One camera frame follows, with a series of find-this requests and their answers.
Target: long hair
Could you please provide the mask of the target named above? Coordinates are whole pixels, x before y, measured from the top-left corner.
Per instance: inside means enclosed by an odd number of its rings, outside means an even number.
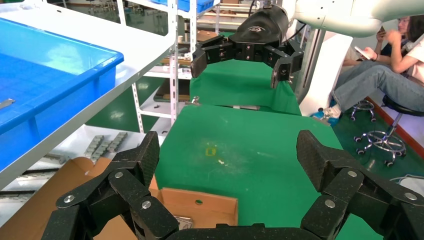
[[[411,16],[408,25],[408,39],[411,42],[417,41],[424,34],[424,15]]]

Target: blue crate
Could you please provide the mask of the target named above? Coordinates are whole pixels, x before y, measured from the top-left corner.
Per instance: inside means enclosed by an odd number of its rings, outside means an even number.
[[[120,52],[0,18],[0,172],[113,89]]]
[[[153,3],[168,6],[168,0],[151,0]],[[190,0],[178,0],[178,9],[190,11]],[[201,13],[214,5],[214,0],[197,0],[197,13]]]

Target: green table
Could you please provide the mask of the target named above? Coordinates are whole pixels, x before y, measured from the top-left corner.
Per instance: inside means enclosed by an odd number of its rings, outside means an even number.
[[[237,198],[239,225],[299,227],[319,196],[297,161],[300,130],[341,149],[333,130],[310,117],[188,105],[161,147],[158,186]],[[337,239],[382,237],[351,216]]]
[[[210,64],[190,82],[190,98],[215,106],[260,106],[262,111],[301,115],[287,82],[271,88],[272,68],[263,62],[228,60]]]

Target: yellow stain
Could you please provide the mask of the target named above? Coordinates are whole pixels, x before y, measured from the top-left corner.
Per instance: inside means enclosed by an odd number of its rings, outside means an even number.
[[[217,149],[215,147],[206,148],[206,152],[204,153],[204,155],[208,157],[215,156],[215,154],[217,154]]]

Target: smartphone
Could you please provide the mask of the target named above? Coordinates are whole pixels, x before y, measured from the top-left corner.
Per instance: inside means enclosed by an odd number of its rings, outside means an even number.
[[[378,31],[379,33],[385,32],[386,30],[384,29],[383,25],[381,25],[380,30]]]
[[[358,46],[355,46],[355,50],[360,53],[362,56],[364,56],[366,59],[371,60],[371,57],[369,57],[364,51],[362,51]]]

